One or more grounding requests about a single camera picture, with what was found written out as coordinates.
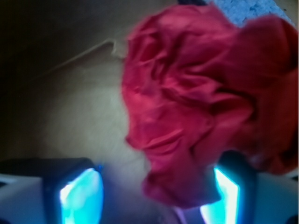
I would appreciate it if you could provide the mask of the glowing blue gripper left finger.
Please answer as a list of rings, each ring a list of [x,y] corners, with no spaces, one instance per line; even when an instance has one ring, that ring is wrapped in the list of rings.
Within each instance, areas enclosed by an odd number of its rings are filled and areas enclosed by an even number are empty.
[[[2,224],[98,224],[104,200],[88,158],[24,158],[0,163]]]

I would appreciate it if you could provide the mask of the glowing blue gripper right finger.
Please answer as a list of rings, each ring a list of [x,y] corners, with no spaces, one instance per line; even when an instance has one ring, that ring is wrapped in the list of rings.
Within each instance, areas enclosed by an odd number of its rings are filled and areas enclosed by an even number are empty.
[[[229,151],[214,168],[220,200],[200,208],[207,224],[297,224],[298,181],[253,169]]]

